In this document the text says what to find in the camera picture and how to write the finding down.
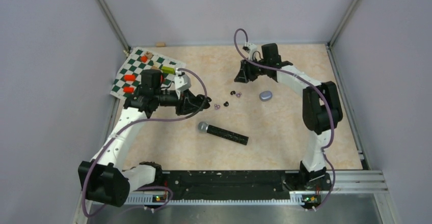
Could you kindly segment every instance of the orange block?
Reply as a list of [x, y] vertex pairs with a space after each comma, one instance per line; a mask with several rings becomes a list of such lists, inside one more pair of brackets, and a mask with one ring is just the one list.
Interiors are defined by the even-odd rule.
[[133, 93], [133, 88], [131, 88], [131, 87], [123, 87], [123, 91], [125, 93]]
[[135, 81], [136, 77], [135, 75], [124, 75], [125, 81]]

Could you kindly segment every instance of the silver microphone head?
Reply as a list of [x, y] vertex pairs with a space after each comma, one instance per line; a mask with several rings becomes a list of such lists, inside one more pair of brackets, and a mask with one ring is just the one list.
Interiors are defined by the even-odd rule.
[[207, 132], [208, 124], [204, 121], [198, 123], [198, 130], [200, 132]]

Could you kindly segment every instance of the green and white checkered board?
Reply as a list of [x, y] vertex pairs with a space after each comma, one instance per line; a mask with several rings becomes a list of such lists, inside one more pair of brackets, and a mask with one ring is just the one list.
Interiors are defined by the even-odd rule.
[[[144, 56], [146, 52], [150, 52], [153, 54], [153, 57], [147, 62], [142, 62], [141, 57]], [[129, 57], [126, 59], [119, 72], [117, 72], [116, 79], [114, 80], [114, 84], [111, 88], [110, 94], [119, 98], [126, 99], [130, 96], [130, 93], [124, 93], [124, 87], [132, 87], [134, 90], [141, 83], [141, 71], [150, 69], [152, 66], [156, 66], [161, 68], [163, 65], [174, 65], [176, 68], [185, 68], [186, 64], [169, 58], [165, 55], [156, 53], [154, 51], [148, 50], [146, 48], [136, 47], [131, 52]], [[165, 77], [164, 85], [168, 86], [174, 80], [173, 74], [163, 73]], [[125, 81], [124, 75], [135, 75], [135, 81]]]

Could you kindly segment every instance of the light wood surface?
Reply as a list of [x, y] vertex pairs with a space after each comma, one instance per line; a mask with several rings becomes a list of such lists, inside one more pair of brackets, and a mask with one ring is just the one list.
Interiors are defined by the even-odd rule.
[[[278, 45], [282, 60], [288, 60], [309, 76], [335, 82], [326, 48], [322, 44]], [[154, 161], [164, 170], [295, 170], [299, 168], [308, 142], [302, 120], [302, 99], [288, 86], [261, 76], [248, 84], [234, 83], [240, 56], [233, 46], [161, 47], [155, 52], [183, 61], [204, 81], [211, 108], [181, 122], [149, 122], [131, 146], [124, 168]], [[202, 94], [192, 79], [191, 91]], [[230, 92], [241, 92], [237, 98]], [[273, 92], [267, 102], [259, 93]], [[220, 104], [215, 110], [213, 105]], [[174, 118], [174, 108], [159, 107], [153, 118]], [[249, 137], [247, 146], [210, 134], [199, 133], [201, 121]], [[327, 149], [336, 169], [361, 169], [348, 120], [338, 124], [333, 145]]]

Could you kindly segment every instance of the robotic arm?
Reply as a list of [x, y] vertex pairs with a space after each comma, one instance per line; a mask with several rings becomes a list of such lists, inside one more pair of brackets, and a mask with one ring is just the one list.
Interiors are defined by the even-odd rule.
[[248, 83], [254, 81], [260, 75], [267, 75], [276, 82], [288, 85], [303, 99], [303, 122], [309, 129], [309, 142], [306, 155], [300, 162], [300, 182], [306, 187], [313, 186], [314, 181], [326, 175], [326, 163], [322, 155], [321, 148], [329, 141], [330, 120], [324, 105], [320, 105], [318, 94], [309, 85], [300, 81], [296, 77], [301, 77], [317, 87], [325, 96], [329, 104], [334, 126], [342, 120], [342, 108], [339, 102], [339, 95], [334, 82], [321, 82], [310, 78], [304, 72], [298, 70], [291, 62], [281, 60], [278, 47], [275, 43], [262, 45], [263, 59], [257, 60], [254, 56], [257, 46], [246, 42], [243, 46], [249, 54], [249, 60], [254, 63], [270, 66], [289, 71], [294, 76], [274, 70], [262, 69], [242, 60], [240, 71], [234, 79], [235, 82]]
[[[90, 162], [83, 161], [78, 168], [81, 187], [90, 166], [96, 157], [104, 151], [90, 174], [86, 189], [86, 199], [120, 207], [130, 192], [141, 186], [154, 182], [155, 176], [161, 174], [161, 167], [152, 162], [143, 162], [127, 171], [123, 169], [126, 155], [145, 122], [124, 127], [134, 121], [150, 118], [159, 106], [173, 106], [176, 115], [187, 115], [197, 111], [204, 102], [204, 95], [193, 95], [189, 90], [190, 78], [176, 69], [174, 78], [175, 90], [162, 89], [164, 77], [160, 70], [143, 70], [141, 84], [124, 102], [118, 123], [109, 135], [103, 147], [93, 156]], [[204, 109], [210, 107], [211, 99], [207, 97]]]

